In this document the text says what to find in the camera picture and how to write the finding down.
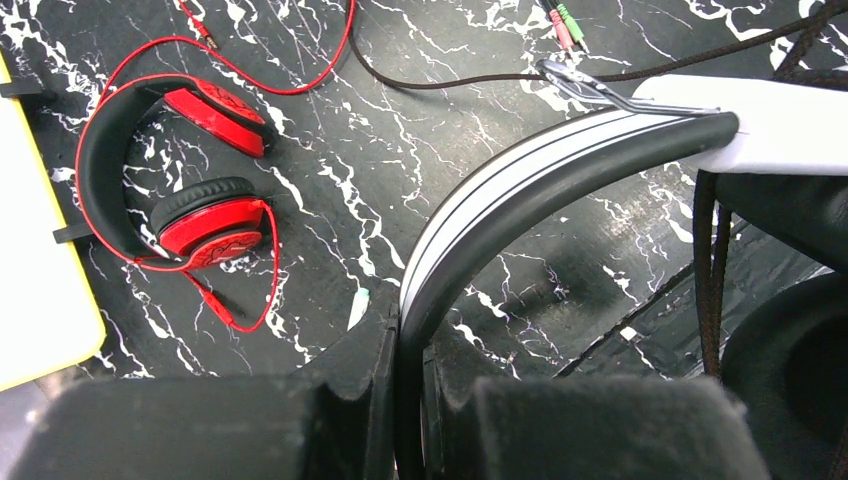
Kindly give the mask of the black and white headphones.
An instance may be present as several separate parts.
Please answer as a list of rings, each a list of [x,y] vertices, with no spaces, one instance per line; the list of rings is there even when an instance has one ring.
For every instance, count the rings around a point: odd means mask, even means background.
[[[543,218],[612,183],[669,162],[699,162],[693,208],[693,265],[703,364],[718,370],[719,307],[726,231],[737,214],[835,271],[847,267],[847,211],[814,202],[829,186],[847,189],[845,162],[827,162],[766,122],[770,107],[795,107],[792,133],[813,117],[805,92],[845,88],[843,72],[812,71],[800,62],[825,25],[845,13],[827,1],[785,27],[798,38],[770,82],[738,80],[743,102],[726,93],[716,107],[644,103],[620,96],[611,78],[591,77],[542,61],[538,76],[602,108],[527,138],[475,170],[437,208],[419,235],[400,286],[396,350],[394,457],[399,476],[426,475],[421,433],[423,353],[447,311],[473,277],[504,247]]]

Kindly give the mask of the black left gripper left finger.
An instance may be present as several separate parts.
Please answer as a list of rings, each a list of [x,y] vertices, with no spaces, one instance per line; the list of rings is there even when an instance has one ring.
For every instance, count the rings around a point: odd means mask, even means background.
[[[399,291],[284,374],[91,380],[36,423],[13,479],[390,479]]]

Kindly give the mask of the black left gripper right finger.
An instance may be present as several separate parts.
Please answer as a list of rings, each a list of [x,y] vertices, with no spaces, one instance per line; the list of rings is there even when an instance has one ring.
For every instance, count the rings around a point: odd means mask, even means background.
[[[745,409],[717,381],[517,380],[449,326],[423,360],[433,479],[766,479]]]

